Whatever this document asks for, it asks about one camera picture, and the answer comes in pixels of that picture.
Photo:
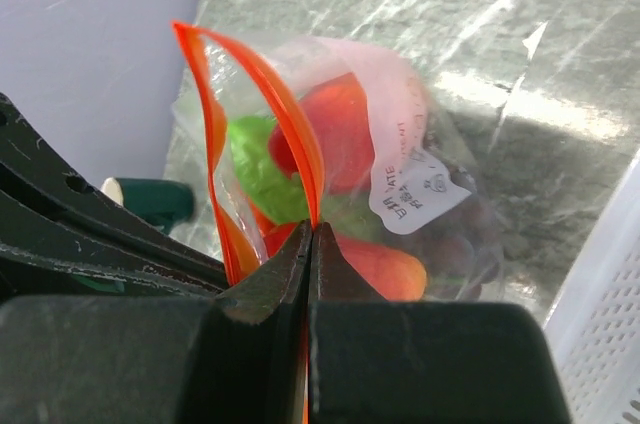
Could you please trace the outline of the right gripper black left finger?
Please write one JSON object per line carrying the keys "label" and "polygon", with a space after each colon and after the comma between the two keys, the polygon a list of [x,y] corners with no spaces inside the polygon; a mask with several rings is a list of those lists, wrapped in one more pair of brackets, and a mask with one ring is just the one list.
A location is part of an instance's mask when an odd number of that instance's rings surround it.
{"label": "right gripper black left finger", "polygon": [[304,423],[312,232],[213,298],[41,294],[1,307],[5,423]]}

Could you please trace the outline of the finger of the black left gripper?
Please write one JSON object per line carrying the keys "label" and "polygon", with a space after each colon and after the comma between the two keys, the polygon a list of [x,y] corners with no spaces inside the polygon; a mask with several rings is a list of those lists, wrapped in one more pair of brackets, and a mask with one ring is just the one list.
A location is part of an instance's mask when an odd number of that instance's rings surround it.
{"label": "finger of the black left gripper", "polygon": [[221,262],[162,234],[89,184],[1,98],[1,253],[20,264],[162,293],[216,295]]}

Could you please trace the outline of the clear zip top bag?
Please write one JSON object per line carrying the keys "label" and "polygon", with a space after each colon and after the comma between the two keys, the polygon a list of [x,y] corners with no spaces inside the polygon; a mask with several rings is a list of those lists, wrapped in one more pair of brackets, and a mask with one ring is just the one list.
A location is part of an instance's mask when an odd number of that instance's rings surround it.
{"label": "clear zip top bag", "polygon": [[348,39],[172,28],[191,75],[174,114],[204,149],[230,284],[304,222],[331,230],[333,284],[389,301],[503,296],[486,188],[406,59]]}

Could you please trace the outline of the orange carrot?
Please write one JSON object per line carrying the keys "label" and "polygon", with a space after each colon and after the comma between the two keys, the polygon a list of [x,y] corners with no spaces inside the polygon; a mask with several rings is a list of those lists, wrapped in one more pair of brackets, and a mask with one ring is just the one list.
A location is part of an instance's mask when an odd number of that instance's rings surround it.
{"label": "orange carrot", "polygon": [[[277,225],[249,201],[263,237],[267,254],[273,257],[289,238],[296,222]],[[423,297],[429,278],[415,257],[382,244],[336,234],[337,245],[345,260],[382,297],[391,301],[417,301]]]}

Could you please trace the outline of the dark purple grape bunch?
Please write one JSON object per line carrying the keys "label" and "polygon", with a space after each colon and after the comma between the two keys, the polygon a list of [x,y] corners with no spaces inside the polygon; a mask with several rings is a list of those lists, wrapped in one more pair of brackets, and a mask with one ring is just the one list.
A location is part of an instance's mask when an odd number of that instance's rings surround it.
{"label": "dark purple grape bunch", "polygon": [[423,138],[423,145],[444,163],[451,181],[470,196],[414,234],[399,236],[398,247],[425,268],[424,298],[476,301],[484,286],[503,277],[504,253],[496,214],[475,161],[462,142],[454,146],[462,152],[460,157],[433,134]]}

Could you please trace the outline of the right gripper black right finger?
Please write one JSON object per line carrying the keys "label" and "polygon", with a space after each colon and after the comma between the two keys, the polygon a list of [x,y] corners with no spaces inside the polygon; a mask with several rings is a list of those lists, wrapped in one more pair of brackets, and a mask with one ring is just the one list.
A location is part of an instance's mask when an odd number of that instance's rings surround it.
{"label": "right gripper black right finger", "polygon": [[503,302],[389,302],[342,256],[332,228],[310,251],[313,423],[567,423],[541,327]]}

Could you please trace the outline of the green bitter gourd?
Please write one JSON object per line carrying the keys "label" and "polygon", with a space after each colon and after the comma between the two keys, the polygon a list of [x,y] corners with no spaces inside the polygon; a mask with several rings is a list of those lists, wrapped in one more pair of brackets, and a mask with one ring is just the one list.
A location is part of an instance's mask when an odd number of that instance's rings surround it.
{"label": "green bitter gourd", "polygon": [[[275,125],[272,117],[245,116],[229,122],[227,135],[242,191],[267,219],[282,225],[307,219],[309,210],[300,178],[286,178],[269,155],[267,142]],[[369,209],[367,193],[326,195],[321,214],[341,235],[367,241],[382,237],[381,221]]]}

